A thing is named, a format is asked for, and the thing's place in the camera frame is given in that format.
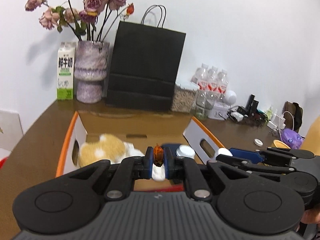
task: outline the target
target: black strap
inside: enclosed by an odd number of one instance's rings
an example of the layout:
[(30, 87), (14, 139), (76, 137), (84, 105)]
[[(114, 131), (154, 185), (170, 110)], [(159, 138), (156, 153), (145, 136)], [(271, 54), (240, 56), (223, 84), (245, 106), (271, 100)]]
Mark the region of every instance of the black strap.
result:
[(163, 6), (163, 5), (161, 5), (161, 4), (151, 5), (151, 6), (145, 11), (145, 13), (144, 13), (144, 15), (143, 15), (143, 17), (142, 17), (142, 20), (141, 20), (141, 24), (142, 24), (142, 25), (144, 25), (144, 20), (145, 20), (147, 14), (148, 14), (149, 12), (151, 12), (151, 11), (152, 11), (154, 8), (156, 8), (156, 7), (159, 7), (160, 10), (161, 10), (161, 18), (160, 18), (160, 20), (159, 20), (159, 23), (158, 23), (158, 25), (157, 25), (157, 28), (159, 28), (159, 25), (160, 25), (160, 23), (161, 23), (162, 16), (163, 16), (162, 8), (164, 8), (164, 20), (163, 20), (162, 26), (161, 26), (161, 28), (163, 28), (164, 21), (165, 21), (165, 18), (166, 18), (166, 16), (167, 16), (167, 9), (165, 8), (165, 6)]

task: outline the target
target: vase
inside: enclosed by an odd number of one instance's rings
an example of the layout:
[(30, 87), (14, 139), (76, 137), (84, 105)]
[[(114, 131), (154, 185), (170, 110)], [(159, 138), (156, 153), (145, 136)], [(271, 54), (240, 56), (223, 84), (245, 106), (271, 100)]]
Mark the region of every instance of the vase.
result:
[(77, 100), (97, 103), (102, 98), (102, 80), (107, 76), (109, 43), (79, 41), (76, 49), (75, 78), (79, 81)]

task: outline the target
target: bouquet of dried flowers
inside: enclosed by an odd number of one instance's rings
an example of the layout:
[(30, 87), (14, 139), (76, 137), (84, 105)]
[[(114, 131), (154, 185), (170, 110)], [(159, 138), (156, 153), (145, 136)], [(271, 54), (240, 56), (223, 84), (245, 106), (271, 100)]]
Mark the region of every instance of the bouquet of dried flowers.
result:
[[(87, 35), (88, 41), (104, 41), (118, 17), (127, 19), (133, 14), (133, 3), (127, 5), (126, 2), (127, 0), (84, 0), (84, 8), (77, 10), (71, 6), (70, 0), (68, 0), (69, 8), (64, 8), (62, 5), (56, 7), (49, 6), (47, 0), (28, 0), (25, 9), (26, 11), (34, 11), (36, 8), (41, 7), (41, 5), (45, 5), (47, 6), (47, 10), (39, 18), (39, 23), (44, 28), (52, 30), (56, 26), (58, 32), (61, 33), (64, 27), (68, 27), (80, 41), (82, 40), (82, 36), (85, 35)], [(95, 25), (104, 10), (105, 16), (102, 27), (97, 32)], [(113, 11), (117, 12), (116, 17), (102, 38), (103, 28)]]

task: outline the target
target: flower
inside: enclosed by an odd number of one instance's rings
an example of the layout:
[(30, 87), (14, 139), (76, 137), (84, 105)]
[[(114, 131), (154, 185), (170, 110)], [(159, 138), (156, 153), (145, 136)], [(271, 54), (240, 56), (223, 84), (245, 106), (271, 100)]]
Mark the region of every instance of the flower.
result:
[(34, 11), (37, 7), (41, 7), (42, 0), (28, 0), (25, 9), (26, 11), (32, 12)]
[(53, 25), (58, 26), (58, 20), (60, 19), (60, 15), (58, 13), (53, 13), (51, 11), (51, 7), (49, 7), (43, 14), (42, 17), (39, 18), (39, 23), (46, 28), (47, 30), (52, 30), (54, 28)]
[(82, 10), (81, 12), (79, 12), (79, 17), (83, 22), (87, 24), (95, 23), (97, 20), (96, 16), (89, 15), (86, 10)]
[(124, 6), (127, 0), (110, 0), (109, 8), (110, 10), (119, 10), (121, 6)]
[[(72, 8), (73, 13), (75, 14), (76, 20), (79, 20), (79, 11), (75, 8)], [(64, 17), (68, 23), (74, 23), (75, 19), (70, 8), (67, 8), (64, 12)]]
[(133, 3), (129, 4), (129, 6), (127, 7), (127, 15), (131, 15), (134, 13), (134, 6)]
[(83, 3), (90, 16), (97, 16), (104, 10), (108, 0), (84, 0)]

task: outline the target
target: wooden table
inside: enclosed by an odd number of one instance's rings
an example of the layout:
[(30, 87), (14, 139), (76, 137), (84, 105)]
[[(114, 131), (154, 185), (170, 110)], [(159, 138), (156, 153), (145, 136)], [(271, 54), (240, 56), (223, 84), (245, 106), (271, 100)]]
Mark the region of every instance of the wooden table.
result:
[[(0, 239), (7, 240), (20, 230), (12, 214), (15, 197), (26, 188), (53, 179), (69, 123), (76, 110), (104, 112), (103, 102), (85, 105), (73, 101), (54, 102), (32, 125), (0, 169)], [(231, 121), (205, 120), (203, 124), (226, 148), (255, 150), (253, 140), (271, 145), (268, 127), (257, 128)]]

